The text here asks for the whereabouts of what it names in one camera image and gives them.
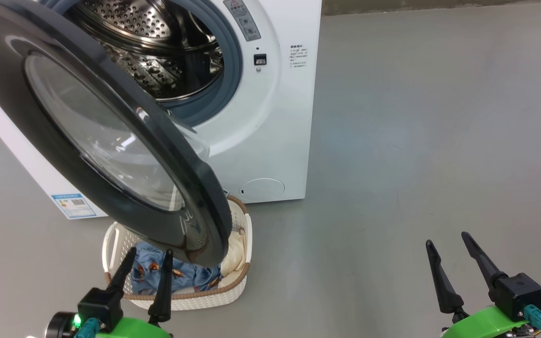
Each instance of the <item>concrete floor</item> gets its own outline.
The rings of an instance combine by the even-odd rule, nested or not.
[[[307,198],[250,206],[242,297],[173,313],[176,337],[436,337],[426,239],[489,304],[464,230],[541,283],[541,4],[324,18],[312,135]],[[0,141],[0,337],[104,285],[110,222],[67,221]]]

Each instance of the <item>brown basket rim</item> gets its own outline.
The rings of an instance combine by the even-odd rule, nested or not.
[[[228,195],[227,199],[229,201],[234,202],[236,205],[238,205],[241,208],[241,210],[243,211],[244,214],[248,214],[247,207],[237,197],[234,197],[232,195]],[[248,270],[249,270],[249,262],[246,262],[245,265],[243,265],[243,270],[241,271],[241,273],[239,274],[237,279],[234,280],[231,284],[229,284],[227,286],[219,287],[218,289],[214,289],[214,290],[193,292],[193,293],[183,293],[181,295],[172,295],[171,300],[173,300],[173,301],[175,301],[175,300],[190,300],[190,299],[193,299],[193,298],[212,296],[212,295],[217,295],[219,293],[224,293],[224,292],[230,291],[231,289],[238,286],[239,283],[241,283],[243,281],[243,279],[247,275]],[[109,272],[104,272],[103,277],[105,278],[107,284],[109,284],[111,282],[111,280],[112,280],[112,275]],[[135,294],[127,295],[125,293],[123,298],[125,300],[131,300],[131,301],[154,301],[156,296],[155,295],[151,295],[151,296],[135,295]]]

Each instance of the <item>teal connector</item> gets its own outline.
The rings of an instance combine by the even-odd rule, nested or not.
[[[95,318],[89,318],[77,332],[75,338],[95,338],[99,333],[99,321]]]
[[[541,310],[534,305],[528,305],[524,308],[523,317],[531,326],[541,330]]]

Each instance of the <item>white laundry basket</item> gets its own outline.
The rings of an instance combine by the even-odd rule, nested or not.
[[[223,281],[230,282],[228,285],[215,290],[175,293],[172,295],[171,310],[197,310],[198,308],[209,308],[226,305],[236,301],[245,288],[247,270],[252,258],[252,220],[247,213],[245,205],[233,196],[227,197],[231,207],[233,229],[244,229],[246,236],[245,255],[246,263],[242,271],[234,271],[223,278]],[[124,259],[126,253],[135,243],[141,239],[123,227],[120,223],[114,222],[108,229],[103,240],[101,249],[101,260],[106,282],[109,283],[111,275],[116,272],[118,265]],[[149,308],[154,301],[154,295],[138,295],[133,293],[131,278],[127,276],[124,281],[124,298],[142,308]]]

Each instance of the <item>blue and white sticker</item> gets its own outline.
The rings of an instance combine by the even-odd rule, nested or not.
[[[95,212],[81,194],[51,195],[68,218],[93,217]]]

